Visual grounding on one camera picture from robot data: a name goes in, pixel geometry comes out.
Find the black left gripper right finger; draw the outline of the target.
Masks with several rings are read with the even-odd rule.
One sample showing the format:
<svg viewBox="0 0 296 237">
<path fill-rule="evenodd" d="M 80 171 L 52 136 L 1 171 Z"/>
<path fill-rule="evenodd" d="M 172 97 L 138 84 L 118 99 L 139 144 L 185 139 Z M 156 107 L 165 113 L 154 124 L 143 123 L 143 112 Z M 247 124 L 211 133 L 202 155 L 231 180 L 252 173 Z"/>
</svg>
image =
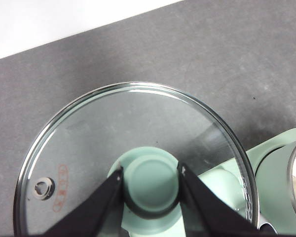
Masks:
<svg viewBox="0 0 296 237">
<path fill-rule="evenodd" d="M 221 201 L 184 163 L 178 164 L 179 202 L 187 237 L 275 237 Z"/>
</svg>

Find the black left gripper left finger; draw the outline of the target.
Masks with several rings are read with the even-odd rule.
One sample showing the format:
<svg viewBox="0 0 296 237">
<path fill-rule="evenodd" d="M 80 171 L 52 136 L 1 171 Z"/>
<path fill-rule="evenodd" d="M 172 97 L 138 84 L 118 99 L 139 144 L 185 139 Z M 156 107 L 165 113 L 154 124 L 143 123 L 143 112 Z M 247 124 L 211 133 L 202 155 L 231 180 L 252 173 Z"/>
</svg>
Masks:
<svg viewBox="0 0 296 237">
<path fill-rule="evenodd" d="M 119 237 L 124 210 L 123 168 L 115 170 L 81 205 L 44 237 Z"/>
</svg>

